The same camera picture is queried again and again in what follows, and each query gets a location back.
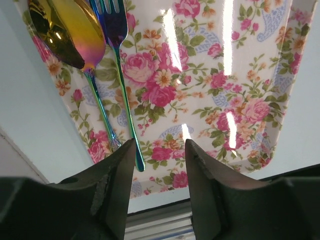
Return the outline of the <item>iridescent rainbow fork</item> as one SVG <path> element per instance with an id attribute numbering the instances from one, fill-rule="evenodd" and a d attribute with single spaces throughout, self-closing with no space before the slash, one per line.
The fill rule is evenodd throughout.
<path id="1" fill-rule="evenodd" d="M 88 2 L 100 22 L 106 44 L 111 47 L 115 55 L 119 86 L 127 115 L 127 123 L 131 137 L 134 138 L 136 144 L 135 166 L 139 172 L 143 172 L 146 169 L 146 165 L 133 123 L 133 116 L 125 86 L 120 57 L 121 45 L 128 36 L 128 21 L 125 4 L 122 0 L 89 0 Z"/>

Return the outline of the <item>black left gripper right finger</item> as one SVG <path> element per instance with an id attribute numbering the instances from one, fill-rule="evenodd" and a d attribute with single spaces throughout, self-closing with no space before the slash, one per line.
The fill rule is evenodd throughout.
<path id="1" fill-rule="evenodd" d="M 245 176 L 209 156 L 193 140 L 185 160 L 197 240 L 273 240 L 270 183 Z"/>

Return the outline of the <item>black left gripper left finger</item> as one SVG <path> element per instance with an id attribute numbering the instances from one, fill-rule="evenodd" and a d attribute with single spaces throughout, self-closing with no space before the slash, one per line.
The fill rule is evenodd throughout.
<path id="1" fill-rule="evenodd" d="M 135 168 L 136 141 L 127 140 L 114 153 L 59 184 L 88 199 L 88 216 L 82 219 L 74 240 L 122 240 Z"/>

